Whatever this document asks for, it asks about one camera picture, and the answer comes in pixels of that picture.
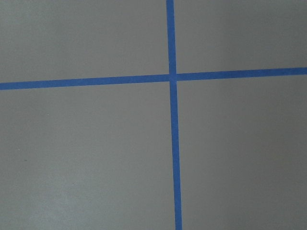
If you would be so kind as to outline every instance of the horizontal blue line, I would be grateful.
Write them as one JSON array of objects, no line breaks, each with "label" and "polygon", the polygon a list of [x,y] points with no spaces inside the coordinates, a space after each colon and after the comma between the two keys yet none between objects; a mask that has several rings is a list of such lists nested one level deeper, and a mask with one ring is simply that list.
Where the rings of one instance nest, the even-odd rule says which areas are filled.
[{"label": "horizontal blue line", "polygon": [[84,78],[84,79],[70,79],[70,80],[7,82],[7,83],[0,83],[0,90],[35,89],[35,88],[86,86],[86,85],[112,85],[112,84],[164,82],[164,81],[169,81],[168,74],[111,77],[111,78]]},{"label": "horizontal blue line", "polygon": [[255,69],[255,70],[237,70],[237,71],[204,72],[204,73],[180,73],[177,74],[177,80],[192,81],[192,80],[252,78],[252,77],[270,77],[270,76],[287,76],[287,75],[304,75],[304,74],[307,74],[307,68]]}]

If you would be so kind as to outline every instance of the gray surface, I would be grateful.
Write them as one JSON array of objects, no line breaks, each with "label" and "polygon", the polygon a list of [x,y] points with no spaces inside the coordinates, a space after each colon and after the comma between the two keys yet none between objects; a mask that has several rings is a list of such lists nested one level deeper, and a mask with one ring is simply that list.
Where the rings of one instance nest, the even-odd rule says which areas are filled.
[{"label": "gray surface", "polygon": [[0,91],[0,229],[173,230],[168,87]]},{"label": "gray surface", "polygon": [[178,72],[307,66],[307,1],[176,0]]},{"label": "gray surface", "polygon": [[179,82],[184,230],[307,229],[307,76]]},{"label": "gray surface", "polygon": [[167,72],[165,0],[0,1],[0,82]]}]

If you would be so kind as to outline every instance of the blue line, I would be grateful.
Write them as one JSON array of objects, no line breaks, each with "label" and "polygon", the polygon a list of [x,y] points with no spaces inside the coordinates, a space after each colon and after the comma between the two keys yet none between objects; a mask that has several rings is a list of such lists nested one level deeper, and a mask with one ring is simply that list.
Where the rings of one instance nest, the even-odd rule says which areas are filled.
[{"label": "blue line", "polygon": [[166,0],[176,230],[182,230],[174,1]]},{"label": "blue line", "polygon": [[180,73],[177,74],[177,80],[191,81],[191,80],[210,80],[210,79],[288,76],[288,75],[304,75],[304,74],[307,74],[307,68],[255,69],[255,70],[237,70],[237,71],[223,71],[223,72]]},{"label": "blue line", "polygon": [[8,82],[8,83],[0,83],[0,90],[69,87],[69,86],[86,86],[86,85],[112,85],[112,84],[164,82],[164,81],[169,81],[168,74],[111,77],[111,78],[84,78],[84,79],[70,79],[70,80]]}]

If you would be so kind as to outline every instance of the blue tape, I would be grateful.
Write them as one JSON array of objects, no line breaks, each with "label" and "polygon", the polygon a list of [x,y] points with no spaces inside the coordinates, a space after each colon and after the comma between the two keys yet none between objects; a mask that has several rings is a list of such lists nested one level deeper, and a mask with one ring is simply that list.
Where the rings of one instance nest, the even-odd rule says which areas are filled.
[{"label": "blue tape", "polygon": [[175,227],[182,230],[174,1],[166,0]]},{"label": "blue tape", "polygon": [[256,70],[237,70],[237,71],[223,71],[223,72],[180,73],[177,75],[177,80],[192,81],[192,80],[254,78],[254,77],[272,77],[272,76],[304,75],[304,74],[307,74],[307,68],[256,69]]},{"label": "blue tape", "polygon": [[85,78],[85,79],[70,79],[70,80],[40,80],[40,81],[9,82],[9,83],[0,83],[0,90],[35,89],[35,88],[51,88],[51,87],[86,86],[86,85],[112,85],[112,84],[164,82],[164,81],[169,81],[168,74],[111,77],[111,78]]}]

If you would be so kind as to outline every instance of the vertical blue line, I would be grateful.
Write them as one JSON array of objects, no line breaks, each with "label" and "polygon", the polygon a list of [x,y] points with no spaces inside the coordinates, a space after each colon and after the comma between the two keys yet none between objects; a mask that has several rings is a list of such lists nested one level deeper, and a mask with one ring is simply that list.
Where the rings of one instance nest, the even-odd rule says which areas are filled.
[{"label": "vertical blue line", "polygon": [[182,230],[174,0],[166,0],[176,230]]}]

